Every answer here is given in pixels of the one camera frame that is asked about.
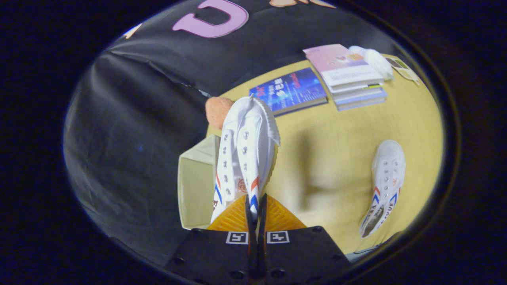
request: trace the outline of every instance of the white sneaker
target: white sneaker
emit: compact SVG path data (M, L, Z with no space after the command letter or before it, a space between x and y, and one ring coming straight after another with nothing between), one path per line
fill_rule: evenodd
M373 159L373 200L359 227L365 238L374 233L387 219L397 200L405 179L405 154L397 142L385 140Z
M275 143L280 145L280 136L271 109L254 97L237 100L222 127L211 223L245 194L253 220L257 219Z

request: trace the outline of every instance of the pink letter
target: pink letter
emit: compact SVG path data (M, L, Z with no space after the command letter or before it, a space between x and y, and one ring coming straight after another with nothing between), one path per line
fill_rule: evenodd
M214 7L229 14L229 21L220 25L212 25L197 19L194 13L189 13L184 15L172 27L172 30L185 30L204 38L218 38L241 28L248 20L248 12L243 7L227 0L206 0L197 6L199 9L206 7Z

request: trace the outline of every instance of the cardboard box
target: cardboard box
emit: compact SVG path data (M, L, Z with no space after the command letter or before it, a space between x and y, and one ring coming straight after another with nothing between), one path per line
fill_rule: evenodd
M179 156L178 208L184 229L209 226L219 147L220 137L210 135Z

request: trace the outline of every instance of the yellow table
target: yellow table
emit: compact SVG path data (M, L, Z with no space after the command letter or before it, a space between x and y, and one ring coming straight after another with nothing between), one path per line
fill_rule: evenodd
M284 66L222 96L237 100L252 87L306 67L312 67L307 60ZM440 171L443 126L428 89L396 71L384 89L385 103L338 112L328 94L327 104L276 118L281 146L266 193L306 226L323 226L345 254L403 231L429 198ZM211 134L221 132L209 127ZM373 195L371 164L376 147L386 139L403 147L405 182L389 218L363 239L359 225Z

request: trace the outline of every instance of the pink book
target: pink book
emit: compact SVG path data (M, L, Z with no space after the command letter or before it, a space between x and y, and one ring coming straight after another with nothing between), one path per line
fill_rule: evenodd
M352 53L342 45L314 47L303 52L320 73L331 93L384 83L382 76L367 64L362 56Z

